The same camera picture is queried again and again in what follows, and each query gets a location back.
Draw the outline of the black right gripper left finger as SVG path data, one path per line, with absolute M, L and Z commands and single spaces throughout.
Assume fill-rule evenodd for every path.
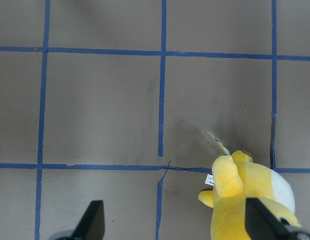
M 72 233 L 73 240 L 102 240 L 105 234 L 104 203 L 93 200 Z

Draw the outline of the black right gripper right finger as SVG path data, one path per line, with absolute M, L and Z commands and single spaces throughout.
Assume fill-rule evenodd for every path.
M 246 199 L 245 230 L 252 240 L 310 240 L 309 231 L 280 223 L 258 198 Z

